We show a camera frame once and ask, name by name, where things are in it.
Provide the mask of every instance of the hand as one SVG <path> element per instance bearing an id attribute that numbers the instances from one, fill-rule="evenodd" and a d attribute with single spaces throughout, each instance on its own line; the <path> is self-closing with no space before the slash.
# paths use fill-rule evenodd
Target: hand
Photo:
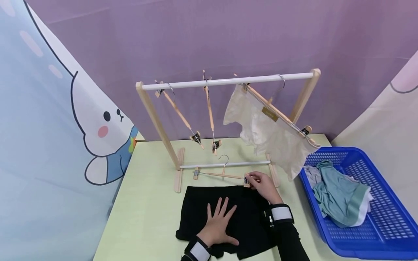
<path id="1" fill-rule="evenodd" d="M 270 204 L 283 203 L 279 192 L 277 192 L 277 189 L 269 176 L 262 172 L 254 171 L 245 175 L 245 177 L 250 182 L 252 189 L 256 189 L 263 198 L 270 202 Z"/>
<path id="2" fill-rule="evenodd" d="M 197 236 L 208 246 L 213 244 L 231 243 L 232 245 L 239 245 L 237 239 L 226 234 L 229 219 L 237 209 L 237 205 L 233 206 L 225 215 L 228 205 L 228 197 L 225 198 L 224 205 L 221 208 L 222 198 L 219 198 L 216 205 L 215 213 L 212 216 L 210 204 L 208 204 L 208 220 L 202 231 Z"/>

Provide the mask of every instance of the white metal rod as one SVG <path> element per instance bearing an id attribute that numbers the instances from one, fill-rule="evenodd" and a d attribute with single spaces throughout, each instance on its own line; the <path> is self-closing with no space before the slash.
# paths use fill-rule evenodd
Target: white metal rod
<path id="1" fill-rule="evenodd" d="M 228 163 L 227 167 L 232 166 L 248 166 L 248 165 L 264 165 L 270 164 L 271 161 L 263 160 L 263 161 L 251 161 L 251 162 L 236 162 L 236 163 Z M 225 163 L 216 163 L 216 164 L 200 164 L 200 165 L 180 165 L 181 169 L 194 169 L 196 167 L 204 168 L 204 167 L 223 167 Z"/>
<path id="2" fill-rule="evenodd" d="M 297 80 L 297 79 L 310 79 L 314 76 L 313 73 L 293 73 L 293 74 L 283 74 L 282 77 L 287 80 Z M 269 76 L 256 76 L 256 77 L 244 77 L 244 78 L 230 78 L 230 79 L 218 79 L 218 80 L 208 80 L 206 81 L 185 81 L 185 82 L 173 82 L 168 84 L 145 84 L 142 85 L 142 89 L 149 90 L 161 90 L 171 88 L 189 88 L 189 87 L 203 87 L 203 86 L 218 86 L 218 85 L 228 85 L 228 84 L 247 84 L 247 83 L 256 83 L 256 82 L 267 82 L 267 81 L 282 81 L 282 78 L 278 75 L 269 75 Z"/>

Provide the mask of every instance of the black sleeve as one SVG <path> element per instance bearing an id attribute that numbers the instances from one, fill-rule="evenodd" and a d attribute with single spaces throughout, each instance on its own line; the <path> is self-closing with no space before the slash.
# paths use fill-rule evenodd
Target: black sleeve
<path id="1" fill-rule="evenodd" d="M 180 261 L 208 261 L 210 259 L 208 250 L 208 246 L 196 236 L 187 245 Z"/>
<path id="2" fill-rule="evenodd" d="M 274 237 L 282 261 L 309 261 L 299 233 L 293 225 L 293 215 L 286 204 L 271 205 Z"/>

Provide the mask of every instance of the person's arm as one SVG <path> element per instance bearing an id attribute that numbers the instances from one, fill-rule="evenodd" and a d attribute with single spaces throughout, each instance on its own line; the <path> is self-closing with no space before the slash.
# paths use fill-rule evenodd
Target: person's arm
<path id="1" fill-rule="evenodd" d="M 273 181 L 264 173 L 255 171 L 246 176 L 253 189 L 270 202 L 274 219 L 274 237 L 282 261 L 309 261 L 302 246 L 290 207 L 283 203 Z"/>
<path id="2" fill-rule="evenodd" d="M 237 239 L 228 236 L 225 232 L 228 222 L 237 209 L 237 206 L 233 206 L 225 214 L 228 206 L 228 197 L 225 198 L 223 205 L 221 203 L 222 198 L 219 198 L 213 216 L 210 204 L 208 204 L 208 220 L 206 225 L 187 245 L 181 261 L 208 261 L 210 258 L 208 248 L 213 244 L 231 243 L 235 246 L 239 245 Z"/>

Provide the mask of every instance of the blue cartoon curtain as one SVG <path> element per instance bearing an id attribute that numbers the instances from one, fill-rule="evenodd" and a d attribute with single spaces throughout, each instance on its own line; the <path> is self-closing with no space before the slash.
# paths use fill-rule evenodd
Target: blue cartoon curtain
<path id="1" fill-rule="evenodd" d="M 0 47 L 0 259 L 91 260 L 138 130 L 25 2 Z"/>

